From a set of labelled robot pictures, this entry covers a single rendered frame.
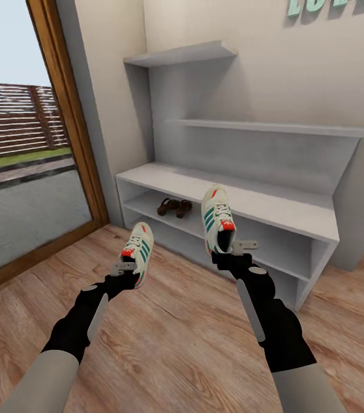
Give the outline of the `sandal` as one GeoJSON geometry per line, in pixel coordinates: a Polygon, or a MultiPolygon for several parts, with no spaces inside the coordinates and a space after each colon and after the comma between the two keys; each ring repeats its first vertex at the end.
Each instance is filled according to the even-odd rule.
{"type": "Polygon", "coordinates": [[[158,208],[158,215],[163,217],[167,213],[167,211],[176,211],[178,209],[179,203],[180,202],[177,200],[166,198],[158,208]]]}
{"type": "Polygon", "coordinates": [[[182,201],[181,203],[178,204],[178,209],[177,209],[177,218],[182,219],[185,216],[186,212],[190,212],[192,210],[192,204],[190,201],[182,201]]]}

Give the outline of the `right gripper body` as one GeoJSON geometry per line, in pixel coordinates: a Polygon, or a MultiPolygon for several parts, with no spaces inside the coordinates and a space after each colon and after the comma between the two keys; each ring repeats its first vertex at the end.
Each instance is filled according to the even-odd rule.
{"type": "Polygon", "coordinates": [[[244,253],[242,256],[234,256],[230,253],[218,253],[217,254],[217,267],[219,270],[229,270],[233,274],[233,268],[238,262],[252,262],[252,255],[250,253],[244,253]]]}

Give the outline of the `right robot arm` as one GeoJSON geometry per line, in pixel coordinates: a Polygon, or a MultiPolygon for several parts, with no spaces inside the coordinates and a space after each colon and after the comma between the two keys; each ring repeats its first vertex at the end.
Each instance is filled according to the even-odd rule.
{"type": "Polygon", "coordinates": [[[237,291],[275,383],[284,413],[347,413],[304,341],[302,326],[281,299],[268,271],[252,263],[257,241],[233,241],[231,253],[212,252],[219,270],[237,279],[237,291]]]}

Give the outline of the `gym shoe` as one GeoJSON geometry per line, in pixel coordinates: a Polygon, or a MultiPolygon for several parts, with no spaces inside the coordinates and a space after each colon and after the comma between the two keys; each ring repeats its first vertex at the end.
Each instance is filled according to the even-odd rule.
{"type": "Polygon", "coordinates": [[[140,273],[140,278],[135,284],[134,290],[140,288],[144,283],[154,243],[155,240],[150,226],[145,222],[139,222],[132,229],[131,237],[119,255],[120,263],[135,262],[138,265],[136,270],[121,271],[122,274],[136,275],[140,273]]]}
{"type": "Polygon", "coordinates": [[[213,185],[202,200],[201,215],[205,230],[205,247],[208,255],[212,252],[231,253],[237,228],[234,224],[228,195],[220,185],[213,185]]]}

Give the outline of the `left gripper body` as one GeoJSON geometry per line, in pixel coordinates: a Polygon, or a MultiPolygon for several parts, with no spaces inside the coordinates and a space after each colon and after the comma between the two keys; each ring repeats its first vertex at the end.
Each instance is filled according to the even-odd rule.
{"type": "Polygon", "coordinates": [[[111,281],[115,284],[116,295],[121,293],[123,289],[134,290],[135,288],[134,274],[122,274],[119,276],[106,275],[105,281],[111,281]]]}

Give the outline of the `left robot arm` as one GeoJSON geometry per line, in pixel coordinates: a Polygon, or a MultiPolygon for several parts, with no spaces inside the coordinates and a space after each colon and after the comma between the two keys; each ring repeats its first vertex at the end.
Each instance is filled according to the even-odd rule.
{"type": "Polygon", "coordinates": [[[11,394],[0,413],[63,413],[84,349],[97,331],[108,302],[123,289],[134,290],[140,273],[135,262],[112,263],[104,283],[83,288],[64,319],[55,324],[49,342],[11,394]]]}

